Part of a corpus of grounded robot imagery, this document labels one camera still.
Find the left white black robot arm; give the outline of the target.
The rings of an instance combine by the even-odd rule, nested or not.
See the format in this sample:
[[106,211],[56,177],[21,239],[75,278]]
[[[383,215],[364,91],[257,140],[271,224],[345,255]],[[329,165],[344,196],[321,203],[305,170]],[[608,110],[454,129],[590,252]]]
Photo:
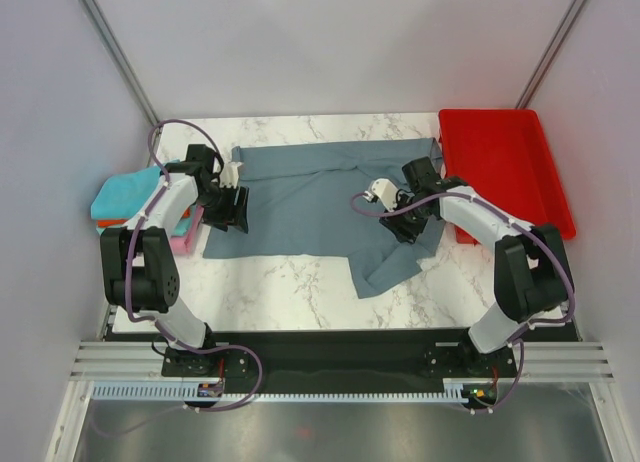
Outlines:
[[203,210],[202,222],[218,230],[248,232],[249,189],[240,185],[242,164],[226,163],[206,145],[191,144],[186,158],[161,164],[153,192],[136,215],[100,235],[107,301],[133,323],[148,322],[198,375],[219,364],[209,325],[180,296],[179,271],[170,237],[185,210]]

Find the grey-blue t shirt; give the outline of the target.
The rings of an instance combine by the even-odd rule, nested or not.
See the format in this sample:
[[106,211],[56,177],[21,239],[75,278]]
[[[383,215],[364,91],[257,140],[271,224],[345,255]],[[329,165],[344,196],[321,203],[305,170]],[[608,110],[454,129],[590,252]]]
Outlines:
[[203,256],[344,257],[358,297],[378,296],[421,272],[419,262],[435,256],[444,224],[430,219],[415,243],[400,243],[376,217],[352,209],[350,199],[379,178],[406,191],[403,166],[424,156],[441,168],[432,138],[236,146],[231,159],[243,165],[249,231],[212,229]]

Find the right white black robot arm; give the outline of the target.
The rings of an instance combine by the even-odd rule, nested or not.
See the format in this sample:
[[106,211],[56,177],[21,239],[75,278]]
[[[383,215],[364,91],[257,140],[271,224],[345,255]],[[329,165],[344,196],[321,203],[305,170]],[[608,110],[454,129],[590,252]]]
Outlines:
[[495,301],[466,332],[458,363],[467,374],[483,374],[495,351],[539,323],[563,303],[575,303],[564,243],[552,224],[535,225],[498,208],[463,179],[441,177],[427,157],[402,168],[408,188],[379,178],[367,198],[384,208],[380,223],[400,242],[414,243],[428,221],[450,223],[490,250]]

